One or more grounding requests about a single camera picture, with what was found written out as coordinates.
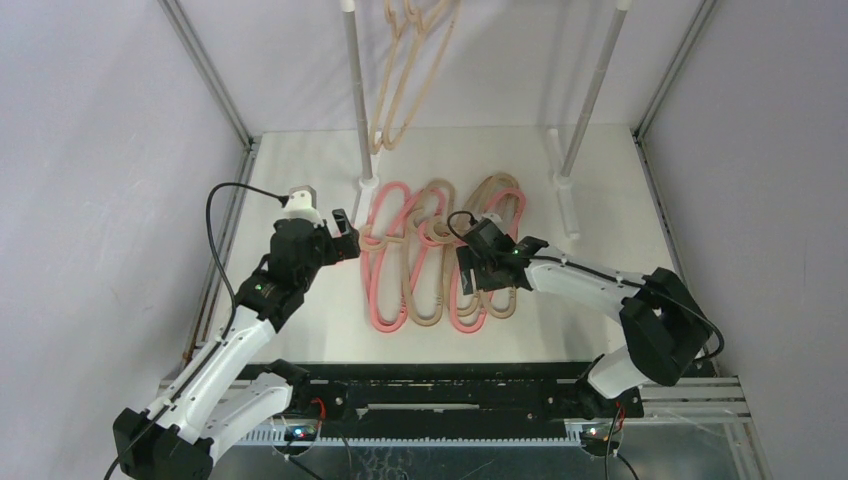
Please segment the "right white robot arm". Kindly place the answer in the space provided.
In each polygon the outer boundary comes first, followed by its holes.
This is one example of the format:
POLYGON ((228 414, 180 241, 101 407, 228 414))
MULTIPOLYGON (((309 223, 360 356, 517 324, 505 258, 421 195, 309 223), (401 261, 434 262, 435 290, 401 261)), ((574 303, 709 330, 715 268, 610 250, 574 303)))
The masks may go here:
POLYGON ((459 236, 464 293, 524 289, 575 301, 615 321, 624 344, 597 357, 577 381, 578 402, 592 416, 605 415, 618 397, 646 383, 674 386, 703 354, 715 325, 673 271, 650 274, 592 266, 547 241, 514 241, 489 220, 473 222, 459 236))

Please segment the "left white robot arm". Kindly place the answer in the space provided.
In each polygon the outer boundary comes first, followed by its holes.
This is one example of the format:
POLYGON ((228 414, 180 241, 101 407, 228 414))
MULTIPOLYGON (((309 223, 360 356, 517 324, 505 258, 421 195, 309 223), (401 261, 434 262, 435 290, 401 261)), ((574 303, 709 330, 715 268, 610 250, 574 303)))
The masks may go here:
POLYGON ((313 394, 307 372, 285 360, 267 365, 257 385, 222 398, 254 355, 303 305, 318 271, 355 259, 359 233, 335 209, 332 235, 312 211, 277 220, 270 250, 240 285, 232 314, 166 391, 145 409, 124 409, 113 423, 117 455, 107 472, 133 479, 206 479, 245 434, 275 413, 305 414, 313 394))

